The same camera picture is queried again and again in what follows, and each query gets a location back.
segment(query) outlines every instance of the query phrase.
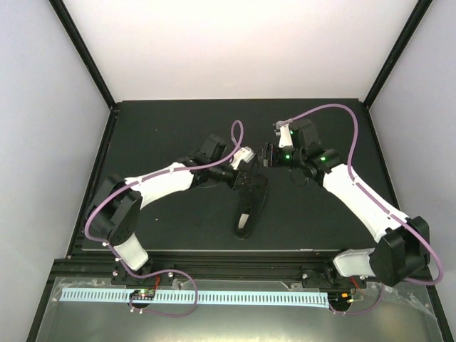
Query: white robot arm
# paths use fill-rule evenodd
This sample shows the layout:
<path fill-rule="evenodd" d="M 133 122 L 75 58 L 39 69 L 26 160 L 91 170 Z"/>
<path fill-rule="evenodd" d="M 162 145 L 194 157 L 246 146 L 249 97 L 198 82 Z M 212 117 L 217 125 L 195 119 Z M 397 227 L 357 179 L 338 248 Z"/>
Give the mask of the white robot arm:
<path fill-rule="evenodd" d="M 429 252 L 398 221 L 407 222 L 429 241 L 429 226 L 411 219 L 371 189 L 335 150 L 324 150 L 315 125 L 307 119 L 276 124 L 279 144 L 266 144 L 265 167 L 301 168 L 304 174 L 335 195 L 354 213 L 378 244 L 376 248 L 349 249 L 333 258 L 344 277 L 371 276 L 393 286 L 428 265 Z"/>
<path fill-rule="evenodd" d="M 244 180 L 250 177 L 244 166 L 255 156 L 249 147 L 240 148 L 227 165 L 203 170 L 186 170 L 191 166 L 208 165 L 220 160 L 225 147 L 226 145 L 218 137 L 211 135 L 200 150 L 172 163 L 169 167 L 139 177 L 125 179 L 116 175 L 108 177 L 90 204 L 87 217 L 119 187 L 134 182 L 137 184 L 133 185 L 121 198 L 106 205 L 93 220 L 91 229 L 96 231 L 100 238 L 107 240 L 122 260 L 132 270 L 137 271 L 149 260 L 147 252 L 135 235 L 135 226 L 141 209 L 173 192 L 188 190 L 209 179 L 225 182 L 233 190 L 243 188 Z M 246 226 L 250 227 L 252 223 L 246 223 Z"/>

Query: black work surface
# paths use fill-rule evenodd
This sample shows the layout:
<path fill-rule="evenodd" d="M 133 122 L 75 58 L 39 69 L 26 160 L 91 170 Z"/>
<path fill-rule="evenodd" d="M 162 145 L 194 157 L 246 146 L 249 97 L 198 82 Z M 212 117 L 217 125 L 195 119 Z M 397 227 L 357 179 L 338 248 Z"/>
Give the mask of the black work surface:
<path fill-rule="evenodd" d="M 243 146 L 259 150 L 275 143 L 273 123 L 325 103 L 352 108 L 359 123 L 353 166 L 383 198 L 393 203 L 381 155 L 367 113 L 356 99 L 292 100 L 160 100 L 120 104 L 100 176 L 144 175 L 167 167 L 197 149 L 215 133 L 230 141 L 234 120 L 244 123 Z M 351 117 L 339 108 L 310 116 L 325 148 L 339 151 L 346 162 L 353 137 Z M 171 194 L 141 211 L 136 234 L 148 250 L 266 251 L 361 249 L 374 247 L 368 230 L 342 202 L 313 181 L 297 187 L 285 168 L 262 169 L 269 179 L 269 198 L 250 238 L 233 233 L 239 194 L 225 184 Z M 85 240 L 84 250 L 102 249 Z"/>

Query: purple cable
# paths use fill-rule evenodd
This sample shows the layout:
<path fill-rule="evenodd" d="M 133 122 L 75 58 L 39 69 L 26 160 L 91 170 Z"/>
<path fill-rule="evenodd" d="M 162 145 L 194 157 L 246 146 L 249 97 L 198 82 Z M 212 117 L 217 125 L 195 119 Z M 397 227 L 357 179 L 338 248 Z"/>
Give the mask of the purple cable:
<path fill-rule="evenodd" d="M 325 108 L 341 108 L 344 109 L 350 114 L 352 120 L 353 120 L 353 140 L 351 142 L 350 146 L 350 152 L 348 153 L 348 158 L 347 158 L 347 167 L 348 167 L 348 174 L 350 175 L 350 178 L 352 181 L 355 182 L 355 175 L 353 174 L 353 167 L 352 167 L 352 161 L 353 161 L 353 154 L 355 152 L 355 147 L 356 147 L 356 142 L 358 141 L 358 120 L 356 119 L 355 113 L 346 105 L 341 105 L 339 103 L 332 103 L 328 105 L 320 105 L 319 107 L 315 107 L 313 109 L 307 110 L 306 112 L 299 114 L 295 116 L 294 118 L 290 118 L 288 120 L 285 120 L 283 122 L 284 125 L 287 123 L 292 123 L 295 120 L 301 119 L 307 115 L 310 115 L 312 113 L 315 113 L 318 110 L 325 109 Z M 386 214 L 390 214 L 390 211 L 382 205 L 370 192 L 367 190 L 362 184 L 360 183 L 355 183 L 356 186 L 364 192 L 364 194 L 369 197 L 376 205 L 378 205 Z M 401 224 L 406 230 L 408 230 L 432 255 L 432 257 L 435 260 L 435 263 L 437 264 L 437 268 L 439 271 L 439 274 L 435 280 L 431 281 L 426 281 L 426 280 L 418 280 L 418 279 L 412 279 L 412 278 L 407 278 L 406 280 L 414 283 L 414 284 L 419 284 L 419 285 L 436 285 L 437 283 L 440 283 L 443 279 L 443 274 L 444 274 L 444 269 L 443 269 L 443 264 L 442 261 L 440 260 L 439 256 L 437 253 L 432 249 L 432 247 L 428 244 L 428 242 L 421 236 L 419 235 L 407 222 L 402 221 L 398 217 L 396 217 L 394 214 L 391 214 L 390 217 L 394 219 L 397 223 Z"/>
<path fill-rule="evenodd" d="M 239 140 L 237 140 L 235 138 L 235 136 L 234 136 L 234 129 L 235 129 L 236 125 L 239 126 Z M 242 122 L 240 120 L 235 120 L 233 122 L 232 126 L 231 126 L 231 140 L 234 143 L 234 149 L 226 157 L 222 158 L 221 160 L 219 160 L 217 162 L 213 162 L 213 163 L 207 164 L 207 165 L 191 166 L 191 167 L 177 167 L 177 168 L 175 168 L 173 170 L 170 170 L 170 169 L 160 170 L 160 171 L 157 171 L 155 173 L 152 173 L 151 175 L 148 175 L 148 176 L 142 178 L 141 180 L 142 180 L 142 182 L 145 182 L 146 180 L 150 180 L 150 179 L 152 179 L 154 177 L 157 177 L 157 176 L 160 176 L 160 175 L 165 175 L 165 174 L 170 173 L 170 172 L 203 170 L 203 169 L 207 169 L 209 167 L 214 167 L 214 166 L 217 166 L 219 164 L 222 164 L 223 162 L 226 162 L 231 157 L 233 157 L 233 155 L 239 150 L 239 148 L 241 148 L 241 144 L 242 144 L 242 139 L 243 138 L 244 138 L 244 125 L 242 125 Z M 115 255 L 115 257 L 120 260 L 120 263 L 123 265 L 123 267 L 125 268 L 127 273 L 129 273 L 129 275 L 131 275 L 134 278 L 145 279 L 145 278 L 149 278 L 151 276 L 156 276 L 158 274 L 163 274 L 163 273 L 168 273 L 168 272 L 181 274 L 181 275 L 185 276 L 186 278 L 188 278 L 190 280 L 190 282 L 192 283 L 193 287 L 195 288 L 195 301 L 193 302 L 192 307 L 188 311 L 186 311 L 184 313 L 181 313 L 181 314 L 180 313 L 177 313 L 177 314 L 169 313 L 168 314 L 168 313 L 154 311 L 154 310 L 146 310 L 146 309 L 142 310 L 144 312 L 157 314 L 157 315 L 165 316 L 165 317 L 173 317 L 173 318 L 184 317 L 184 316 L 192 313 L 196 309 L 197 300 L 198 300 L 198 288 L 197 288 L 197 285 L 196 285 L 195 281 L 193 280 L 193 278 L 189 274 L 187 274 L 187 273 L 185 273 L 183 271 L 179 271 L 177 269 L 166 269 L 166 270 L 163 270 L 163 271 L 157 271 L 157 272 L 153 272 L 153 273 L 150 273 L 150 274 L 137 275 L 130 269 L 130 267 L 128 267 L 128 265 L 122 260 L 120 255 L 109 244 L 109 242 L 107 240 L 104 240 L 104 239 L 101 239 L 101 238 L 97 238 L 97 237 L 94 237 L 94 236 L 90 235 L 89 230 L 90 230 L 90 226 L 92 225 L 93 219 L 107 205 L 107 203 L 109 203 L 111 200 L 113 200 L 116 196 L 118 196 L 122 192 L 124 192 L 124 191 L 130 189 L 131 187 L 134 187 L 135 185 L 138 185 L 138 184 L 139 184 L 138 181 L 131 182 L 130 184 L 125 185 L 124 187 L 121 187 L 119 190 L 114 191 L 111 195 L 106 197 L 100 203 L 100 205 L 98 205 L 98 207 L 96 207 L 93 210 L 93 212 L 90 214 L 90 216 L 87 218 L 87 222 L 86 222 L 85 227 L 84 227 L 85 237 L 87 237 L 89 240 L 98 241 L 98 242 L 102 242 L 102 243 L 106 244 L 108 246 L 109 250 L 111 250 L 111 252 Z M 133 310 L 136 309 L 136 308 L 133 308 L 133 305 L 131 304 L 131 302 L 130 302 L 130 307 Z"/>
<path fill-rule="evenodd" d="M 378 298 L 377 300 L 375 301 L 374 304 L 372 304 L 372 306 L 369 306 L 367 309 L 364 309 L 364 310 L 361 310 L 361 311 L 357 311 L 357 312 L 345 312 L 345 311 L 337 311 L 335 310 L 335 308 L 332 307 L 332 305 L 329 304 L 329 309 L 334 312 L 335 314 L 340 314 L 340 315 L 344 315 L 344 316 L 357 316 L 357 315 L 362 315 L 362 314 L 366 314 L 368 312 L 371 312 L 373 309 L 375 309 L 378 304 L 380 304 L 382 298 L 383 298 L 383 292 L 385 290 L 385 285 L 382 284 L 381 288 L 380 288 L 380 294 L 378 295 Z"/>

